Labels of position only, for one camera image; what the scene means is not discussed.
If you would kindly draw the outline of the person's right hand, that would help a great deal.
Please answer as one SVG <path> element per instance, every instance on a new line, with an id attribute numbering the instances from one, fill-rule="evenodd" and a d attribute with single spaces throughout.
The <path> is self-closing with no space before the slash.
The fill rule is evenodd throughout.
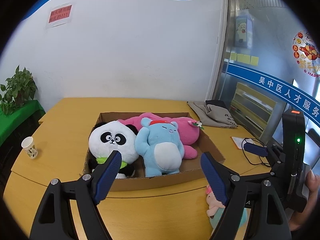
<path id="1" fill-rule="evenodd" d="M 319 175 L 315 175 L 311 170 L 308 172 L 305 181 L 309 189 L 309 198 L 302 213 L 294 212 L 289 220 L 289 228 L 291 231 L 300 229 L 310 218 L 314 211 L 319 191 Z"/>

